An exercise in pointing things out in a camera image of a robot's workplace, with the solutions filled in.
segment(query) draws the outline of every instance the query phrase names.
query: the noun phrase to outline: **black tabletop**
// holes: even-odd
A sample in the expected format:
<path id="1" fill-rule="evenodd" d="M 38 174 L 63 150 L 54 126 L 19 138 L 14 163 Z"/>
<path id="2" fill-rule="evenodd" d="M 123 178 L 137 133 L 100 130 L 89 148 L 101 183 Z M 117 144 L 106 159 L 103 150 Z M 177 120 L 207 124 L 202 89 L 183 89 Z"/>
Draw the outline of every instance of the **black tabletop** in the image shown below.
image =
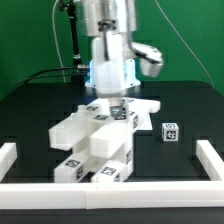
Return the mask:
<path id="1" fill-rule="evenodd" d="M 129 96 L 159 100 L 161 110 L 151 114 L 152 131 L 135 134 L 135 169 L 128 181 L 209 179 L 195 156 L 196 141 L 209 140 L 224 159 L 224 97 L 202 82 L 146 82 Z M 51 149 L 48 129 L 94 99 L 76 85 L 27 84 L 2 100 L 0 145 L 16 142 L 18 150 L 2 182 L 53 182 L 53 169 L 71 152 Z M 178 142 L 162 140 L 167 122 L 178 124 Z M 20 210 L 0 211 L 0 223 L 223 223 L 223 214 L 224 208 Z"/>

